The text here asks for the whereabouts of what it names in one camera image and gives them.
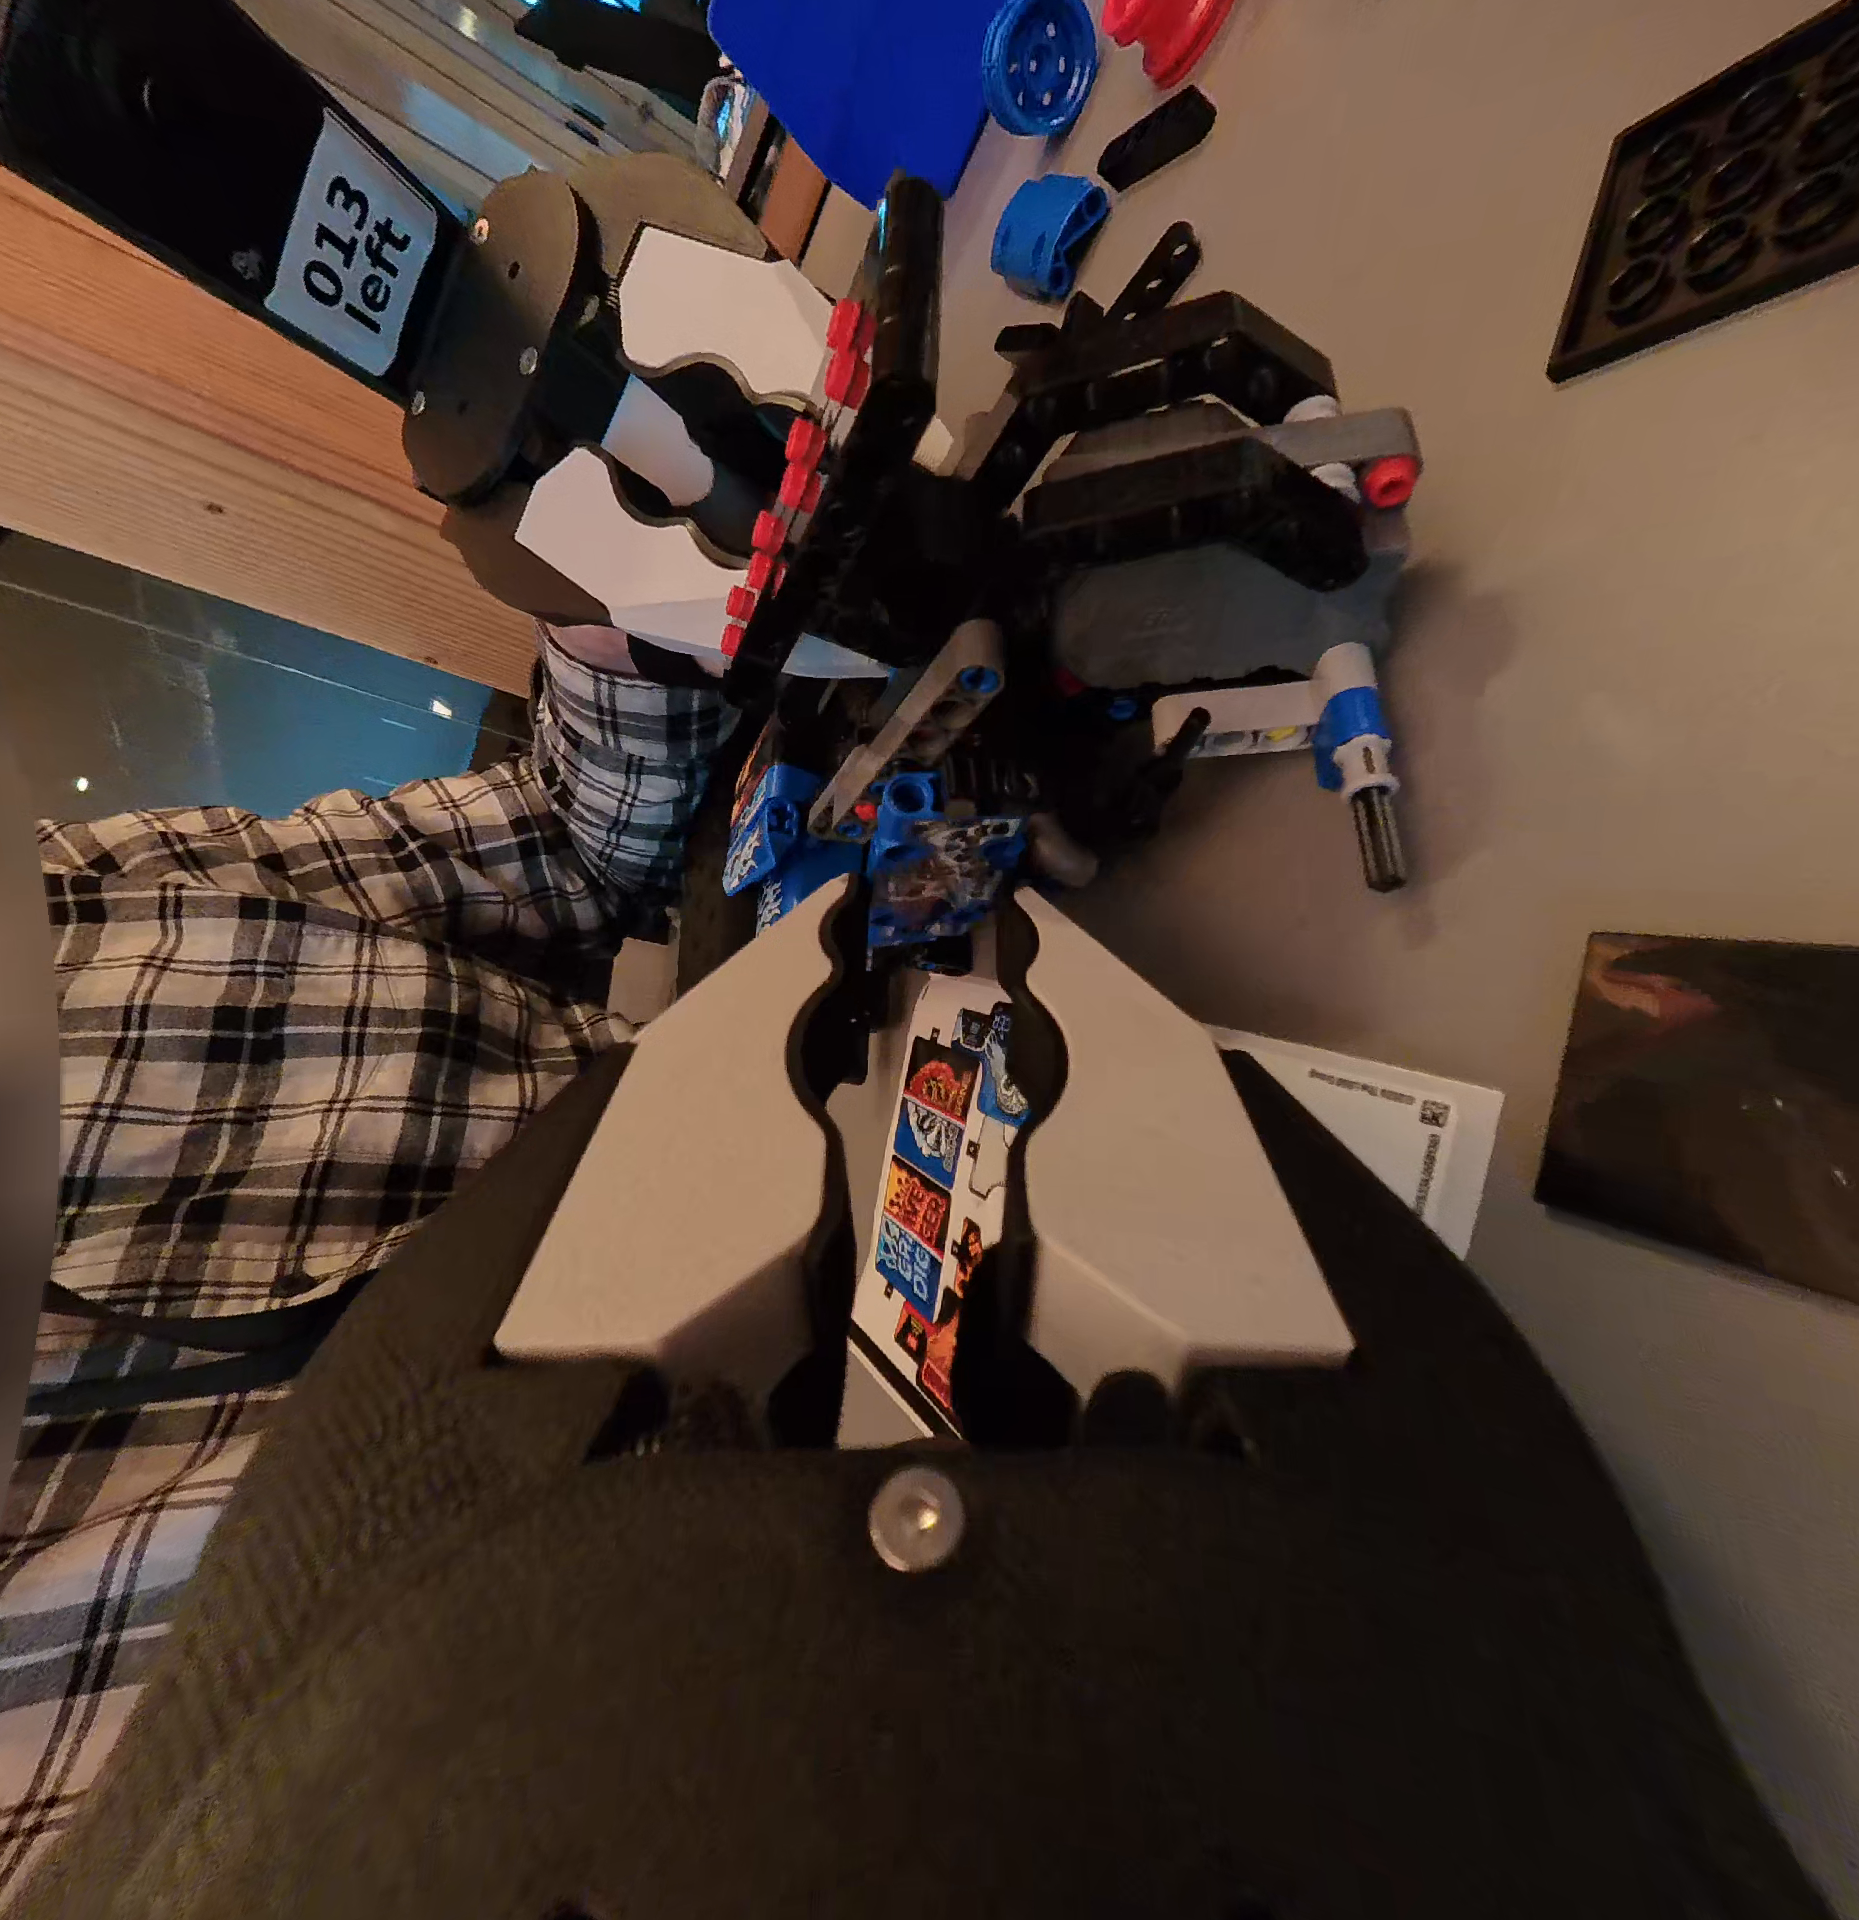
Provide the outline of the black square plate piece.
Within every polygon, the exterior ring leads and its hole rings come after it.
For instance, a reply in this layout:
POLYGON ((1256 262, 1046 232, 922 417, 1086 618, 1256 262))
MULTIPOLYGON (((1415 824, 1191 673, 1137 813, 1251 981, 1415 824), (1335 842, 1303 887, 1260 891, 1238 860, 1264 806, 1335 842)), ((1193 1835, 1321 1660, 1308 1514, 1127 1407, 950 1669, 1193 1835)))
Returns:
POLYGON ((1612 145, 1547 381, 1565 384, 1859 267, 1859 1, 1612 145))

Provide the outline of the blue wheel rim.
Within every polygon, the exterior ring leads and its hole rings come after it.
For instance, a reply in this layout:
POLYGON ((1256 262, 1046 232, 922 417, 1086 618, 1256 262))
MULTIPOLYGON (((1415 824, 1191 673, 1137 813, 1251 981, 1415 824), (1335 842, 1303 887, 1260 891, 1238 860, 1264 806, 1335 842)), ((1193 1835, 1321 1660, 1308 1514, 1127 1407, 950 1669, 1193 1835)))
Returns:
POLYGON ((982 39, 992 121, 1017 137, 1065 135, 1098 78, 1098 23, 1084 1, 1004 1, 982 39))
POLYGON ((1108 189, 1098 179, 1062 172, 1025 179, 994 228, 990 269, 1025 301, 1067 301, 1107 219, 1108 189))

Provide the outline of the wooden board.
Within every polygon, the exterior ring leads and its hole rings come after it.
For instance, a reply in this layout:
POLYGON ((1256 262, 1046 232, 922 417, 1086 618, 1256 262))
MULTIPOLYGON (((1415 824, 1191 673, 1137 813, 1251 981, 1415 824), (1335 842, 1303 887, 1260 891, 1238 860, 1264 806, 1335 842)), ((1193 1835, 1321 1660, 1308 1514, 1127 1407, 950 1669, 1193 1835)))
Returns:
POLYGON ((0 524, 526 691, 398 409, 0 166, 0 524))

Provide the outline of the blue skull sticker panel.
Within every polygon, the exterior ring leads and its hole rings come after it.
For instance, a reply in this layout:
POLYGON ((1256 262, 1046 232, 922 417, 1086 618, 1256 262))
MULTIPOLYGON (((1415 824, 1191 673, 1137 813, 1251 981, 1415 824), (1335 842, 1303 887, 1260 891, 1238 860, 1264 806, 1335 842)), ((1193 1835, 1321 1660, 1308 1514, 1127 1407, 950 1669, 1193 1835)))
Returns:
POLYGON ((868 950, 903 954, 966 939, 1017 872, 1036 811, 1032 780, 1002 761, 954 771, 908 767, 871 782, 860 872, 868 950))

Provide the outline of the red wheel rim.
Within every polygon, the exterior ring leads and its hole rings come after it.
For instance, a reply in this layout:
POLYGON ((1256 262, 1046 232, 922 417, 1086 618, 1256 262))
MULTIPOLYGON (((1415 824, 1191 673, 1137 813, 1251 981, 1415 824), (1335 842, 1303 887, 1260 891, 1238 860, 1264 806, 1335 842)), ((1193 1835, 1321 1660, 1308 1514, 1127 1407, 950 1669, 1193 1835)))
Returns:
POLYGON ((1103 33, 1118 48, 1137 51, 1142 71, 1160 90, 1181 85, 1225 26, 1235 1, 1105 1, 1103 33))

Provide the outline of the black toy set box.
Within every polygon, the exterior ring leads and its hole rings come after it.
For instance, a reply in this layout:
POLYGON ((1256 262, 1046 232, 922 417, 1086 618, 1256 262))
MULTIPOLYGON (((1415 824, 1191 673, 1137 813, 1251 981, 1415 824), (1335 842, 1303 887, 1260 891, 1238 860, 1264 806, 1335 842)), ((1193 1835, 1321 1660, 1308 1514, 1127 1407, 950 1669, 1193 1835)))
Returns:
POLYGON ((1859 1307, 1859 946, 1590 934, 1534 1198, 1859 1307))

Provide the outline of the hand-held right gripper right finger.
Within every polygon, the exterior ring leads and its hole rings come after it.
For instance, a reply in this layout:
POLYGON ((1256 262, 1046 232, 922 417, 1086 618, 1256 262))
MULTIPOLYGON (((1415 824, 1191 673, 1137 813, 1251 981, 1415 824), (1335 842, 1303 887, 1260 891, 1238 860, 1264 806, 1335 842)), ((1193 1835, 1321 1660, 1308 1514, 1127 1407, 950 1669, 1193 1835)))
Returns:
POLYGON ((1336 1366, 1353 1336, 1198 1020, 1033 889, 1065 1074, 1025 1134, 1028 1342, 1062 1378, 1336 1366))

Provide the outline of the blue storage bin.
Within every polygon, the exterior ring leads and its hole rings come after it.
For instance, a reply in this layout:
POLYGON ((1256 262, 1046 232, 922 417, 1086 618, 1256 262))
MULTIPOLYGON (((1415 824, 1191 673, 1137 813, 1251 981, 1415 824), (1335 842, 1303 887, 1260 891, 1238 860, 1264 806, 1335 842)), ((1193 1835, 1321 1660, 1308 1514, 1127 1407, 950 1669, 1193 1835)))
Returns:
POLYGON ((713 1, 707 29, 820 174, 875 207, 896 172, 950 198, 981 137, 995 1, 713 1))

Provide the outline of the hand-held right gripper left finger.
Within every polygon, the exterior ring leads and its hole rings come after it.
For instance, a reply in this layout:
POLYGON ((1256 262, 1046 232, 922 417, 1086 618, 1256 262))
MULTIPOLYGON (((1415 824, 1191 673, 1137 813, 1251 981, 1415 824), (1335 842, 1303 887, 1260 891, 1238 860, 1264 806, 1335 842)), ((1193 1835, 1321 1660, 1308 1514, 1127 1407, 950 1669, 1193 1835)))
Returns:
POLYGON ((799 1020, 835 985, 835 875, 636 1041, 496 1331, 513 1359, 786 1373, 814 1342, 800 1258, 825 1128, 797 1093, 799 1020))

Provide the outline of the black beam piece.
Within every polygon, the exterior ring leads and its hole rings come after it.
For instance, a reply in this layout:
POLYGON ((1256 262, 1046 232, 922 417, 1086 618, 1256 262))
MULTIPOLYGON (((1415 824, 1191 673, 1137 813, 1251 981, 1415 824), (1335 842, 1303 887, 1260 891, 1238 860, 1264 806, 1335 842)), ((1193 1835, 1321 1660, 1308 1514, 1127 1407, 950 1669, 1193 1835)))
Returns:
POLYGON ((1096 174, 1110 192, 1131 192, 1199 148, 1214 121, 1214 103, 1194 84, 1187 84, 1110 137, 1096 162, 1096 174))

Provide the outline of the person's left forearm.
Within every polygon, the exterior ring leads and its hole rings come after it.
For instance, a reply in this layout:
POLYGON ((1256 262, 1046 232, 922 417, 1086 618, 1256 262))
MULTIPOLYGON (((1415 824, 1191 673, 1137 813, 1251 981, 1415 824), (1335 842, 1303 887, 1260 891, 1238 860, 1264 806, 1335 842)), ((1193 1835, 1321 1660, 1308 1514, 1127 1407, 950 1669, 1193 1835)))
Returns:
POLYGON ((738 711, 698 656, 600 621, 536 621, 532 757, 618 936, 662 939, 738 711))

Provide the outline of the toy brick truck model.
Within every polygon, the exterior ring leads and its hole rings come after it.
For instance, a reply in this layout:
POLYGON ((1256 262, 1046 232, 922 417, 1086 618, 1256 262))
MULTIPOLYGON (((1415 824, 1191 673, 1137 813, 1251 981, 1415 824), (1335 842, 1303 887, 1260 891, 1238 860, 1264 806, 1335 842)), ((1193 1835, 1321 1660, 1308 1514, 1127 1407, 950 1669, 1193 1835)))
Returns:
MULTIPOLYGON (((1376 665, 1422 471, 1410 415, 1347 413, 1327 361, 1251 301, 1181 301, 1194 232, 1174 226, 1108 309, 1004 330, 995 407, 929 469, 943 238, 940 195, 896 174, 757 522, 769 545, 782 518, 792 556, 730 664, 752 722, 730 923, 764 934, 847 875, 868 939, 858 805, 962 759, 1036 790, 995 906, 1016 879, 1089 884, 1157 831, 1191 761, 1291 751, 1343 805, 1365 884, 1401 889, 1376 665)), ((870 958, 962 971, 972 937, 870 958)))

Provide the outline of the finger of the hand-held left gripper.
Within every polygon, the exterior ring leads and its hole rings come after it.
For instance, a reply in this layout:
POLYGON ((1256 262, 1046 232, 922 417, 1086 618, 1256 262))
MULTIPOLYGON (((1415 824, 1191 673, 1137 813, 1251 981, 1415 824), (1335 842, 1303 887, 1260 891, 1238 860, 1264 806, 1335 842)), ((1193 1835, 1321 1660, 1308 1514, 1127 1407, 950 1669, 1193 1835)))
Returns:
POLYGON ((532 488, 515 540, 598 601, 631 642, 723 677, 751 616, 786 585, 792 544, 754 544, 758 496, 723 465, 647 454, 659 476, 578 447, 532 488))
POLYGON ((835 305, 790 261, 639 224, 616 303, 633 383, 713 364, 754 405, 817 412, 835 305))

